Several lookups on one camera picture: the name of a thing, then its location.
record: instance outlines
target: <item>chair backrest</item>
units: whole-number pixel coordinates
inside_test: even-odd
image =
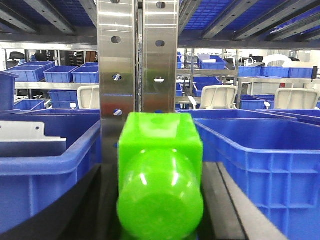
[[[200,109],[231,109],[236,93],[236,86],[205,86],[202,89]]]
[[[305,88],[279,88],[275,92],[274,109],[315,109],[320,92]]]
[[[99,86],[81,86],[76,93],[79,109],[100,109]]]

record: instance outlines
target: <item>white office chair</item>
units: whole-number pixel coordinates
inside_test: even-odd
[[[201,104],[199,109],[235,109],[236,86],[205,86],[202,89]],[[193,108],[196,109],[196,101],[189,97]]]
[[[79,109],[100,109],[99,86],[81,86],[76,93]]]
[[[320,92],[305,88],[279,88],[275,92],[274,109],[315,109]]]

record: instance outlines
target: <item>hole in metal post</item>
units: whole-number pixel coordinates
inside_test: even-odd
[[[156,3],[156,7],[157,7],[158,9],[164,9],[164,8],[166,7],[166,3],[163,2],[163,1],[158,1],[158,2]]]
[[[114,116],[121,116],[122,115],[122,110],[121,109],[115,109],[113,111],[113,115]]]
[[[165,45],[165,42],[162,41],[162,40],[158,40],[158,41],[155,42],[155,45],[156,45],[157,47],[163,47],[163,46]]]
[[[120,81],[122,79],[122,76],[120,74],[115,74],[115,75],[113,75],[112,78],[114,81]]]
[[[121,43],[121,37],[119,37],[119,36],[113,36],[113,37],[111,38],[111,42],[113,42],[114,44],[119,44],[119,43]]]
[[[157,76],[157,77],[154,79],[154,81],[155,81],[156,83],[161,84],[161,83],[163,83],[165,80],[164,80],[161,76]]]

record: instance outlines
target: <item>blue storage crate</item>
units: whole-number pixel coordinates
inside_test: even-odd
[[[177,68],[182,69],[182,54],[179,51],[177,55]]]
[[[73,82],[77,84],[98,84],[99,67],[98,66],[81,66],[72,72]]]
[[[27,61],[20,66],[44,66],[44,70],[48,70],[53,68],[55,65],[55,61]]]
[[[82,65],[82,67],[97,67],[99,66],[99,62],[86,62],[85,64]]]
[[[45,81],[47,83],[71,83],[73,81],[72,71],[77,66],[54,66],[44,71]]]
[[[101,162],[99,114],[5,114],[2,121],[45,123],[46,136],[66,138],[60,156],[0,157],[0,233],[36,215]]]
[[[53,102],[78,101],[77,91],[50,90],[48,93]]]
[[[256,77],[261,75],[261,67],[256,66],[240,66],[239,67],[239,77]]]
[[[16,82],[39,82],[45,78],[45,65],[34,66],[14,66],[7,70],[8,73],[16,74],[19,77],[15,79]]]
[[[199,119],[205,149],[291,240],[320,236],[320,127],[280,119]]]
[[[292,67],[289,70],[289,78],[292,79],[311,79],[312,68]]]
[[[20,109],[20,110],[41,110],[45,109],[45,101],[44,100],[28,100],[24,99],[21,100],[20,102],[16,103],[13,106],[14,109]]]
[[[216,62],[205,62],[201,59],[199,59],[199,68],[200,69],[215,69],[215,70],[224,70],[225,66],[227,64],[226,61],[224,61],[221,57],[219,56],[210,56],[211,60],[216,60]]]
[[[299,122],[320,126],[320,110],[274,109],[272,111],[265,110],[265,112],[297,118]]]
[[[266,66],[261,68],[261,76],[289,77],[289,68],[281,66]]]
[[[193,82],[198,84],[222,85],[222,82],[215,76],[195,76]]]
[[[14,109],[16,78],[16,74],[0,71],[0,111]]]
[[[253,95],[253,97],[270,103],[269,109],[275,108],[275,95]]]
[[[257,112],[239,109],[179,110],[178,112],[191,114],[193,119],[291,119],[290,117],[274,112]]]
[[[240,108],[243,110],[265,109],[265,100],[253,96],[241,96]]]
[[[195,97],[201,97],[202,89],[206,86],[216,86],[216,85],[222,85],[221,82],[213,84],[213,83],[193,83],[192,93]]]
[[[51,105],[54,109],[71,109],[71,103],[75,103],[76,107],[79,107],[78,101],[52,101]]]

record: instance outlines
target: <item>crate rim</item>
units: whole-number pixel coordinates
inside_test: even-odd
[[[260,149],[260,148],[250,148],[250,147],[245,147],[240,145],[239,143],[232,141],[231,139],[229,139],[228,137],[214,131],[213,129],[203,125],[202,123],[198,122],[197,120],[201,119],[201,118],[195,118],[194,119],[194,124],[199,127],[201,127],[202,129],[208,131],[209,133],[217,136],[218,138],[220,138],[221,140],[227,142],[228,144],[230,144],[232,147],[234,147],[237,150],[241,150],[247,153],[256,153],[256,154],[294,154],[294,153],[299,153],[299,154],[303,154],[303,155],[319,155],[320,154],[320,149],[319,150],[306,150],[306,149]],[[239,118],[239,119],[229,119],[230,121],[245,121],[248,120],[249,118]],[[226,119],[214,119],[215,121],[223,121]],[[252,120],[266,120],[263,118],[252,118]],[[284,119],[277,119],[276,121],[288,121],[288,122],[292,122],[293,124],[301,124],[301,125],[308,125],[308,126],[314,126],[315,128],[320,128],[320,126],[316,126],[316,125],[312,125],[309,123],[305,123],[305,122],[298,122],[298,121],[293,121],[290,120],[288,118],[284,118]]]
[[[41,156],[36,159],[34,157],[4,157],[5,160],[0,157],[0,168],[5,167],[5,169],[11,170],[2,170],[0,176],[42,176],[71,173],[77,169],[91,146],[99,138],[100,126],[100,120],[98,120],[60,156]],[[21,169],[21,160],[23,160],[24,166],[30,167],[29,171]]]

